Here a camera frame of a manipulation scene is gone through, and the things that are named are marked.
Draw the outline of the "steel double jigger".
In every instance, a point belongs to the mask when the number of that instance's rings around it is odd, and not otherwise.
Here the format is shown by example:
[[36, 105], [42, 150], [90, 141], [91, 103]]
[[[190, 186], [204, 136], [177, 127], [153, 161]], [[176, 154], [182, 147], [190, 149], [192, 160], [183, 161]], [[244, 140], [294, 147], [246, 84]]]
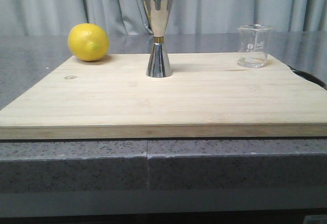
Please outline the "steel double jigger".
[[165, 32], [173, 0], [142, 0], [153, 33], [153, 46], [146, 75], [164, 78], [172, 75], [165, 46]]

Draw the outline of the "clear glass beaker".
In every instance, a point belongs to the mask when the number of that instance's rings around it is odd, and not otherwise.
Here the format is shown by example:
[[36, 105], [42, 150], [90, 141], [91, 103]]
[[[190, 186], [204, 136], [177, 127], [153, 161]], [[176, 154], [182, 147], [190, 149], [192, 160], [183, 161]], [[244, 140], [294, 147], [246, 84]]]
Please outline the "clear glass beaker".
[[238, 27], [238, 65], [246, 68], [262, 68], [267, 64], [268, 48], [272, 27], [249, 24]]

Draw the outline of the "light wooden cutting board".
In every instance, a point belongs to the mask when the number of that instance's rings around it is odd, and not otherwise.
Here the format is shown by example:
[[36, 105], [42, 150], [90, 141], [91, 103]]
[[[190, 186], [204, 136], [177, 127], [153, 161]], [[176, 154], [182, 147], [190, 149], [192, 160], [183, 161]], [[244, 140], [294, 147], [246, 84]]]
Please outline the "light wooden cutting board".
[[269, 56], [170, 54], [150, 78], [147, 54], [69, 58], [1, 110], [1, 139], [324, 137], [326, 90]]

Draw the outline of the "yellow lemon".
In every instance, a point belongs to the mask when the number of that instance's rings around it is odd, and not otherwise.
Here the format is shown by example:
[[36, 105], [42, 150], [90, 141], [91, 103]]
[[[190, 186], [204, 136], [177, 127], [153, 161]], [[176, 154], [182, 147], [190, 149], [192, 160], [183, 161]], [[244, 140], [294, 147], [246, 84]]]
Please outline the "yellow lemon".
[[106, 31], [89, 23], [75, 25], [69, 32], [67, 43], [72, 54], [83, 61], [103, 58], [110, 45]]

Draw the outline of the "grey curtain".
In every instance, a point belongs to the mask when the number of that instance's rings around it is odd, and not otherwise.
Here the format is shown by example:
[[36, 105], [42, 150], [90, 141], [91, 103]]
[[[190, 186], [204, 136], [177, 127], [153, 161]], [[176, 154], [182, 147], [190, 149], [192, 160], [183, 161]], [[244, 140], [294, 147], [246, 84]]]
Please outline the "grey curtain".
[[[79, 23], [111, 35], [150, 33], [142, 0], [1, 0], [1, 36], [66, 35]], [[233, 33], [246, 24], [325, 31], [326, 0], [174, 0], [167, 33]]]

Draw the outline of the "white label sticker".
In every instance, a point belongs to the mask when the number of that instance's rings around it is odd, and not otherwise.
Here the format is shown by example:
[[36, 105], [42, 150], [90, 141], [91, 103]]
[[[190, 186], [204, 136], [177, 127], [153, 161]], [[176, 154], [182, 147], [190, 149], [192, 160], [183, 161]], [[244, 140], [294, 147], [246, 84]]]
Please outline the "white label sticker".
[[307, 215], [303, 224], [327, 224], [327, 215]]

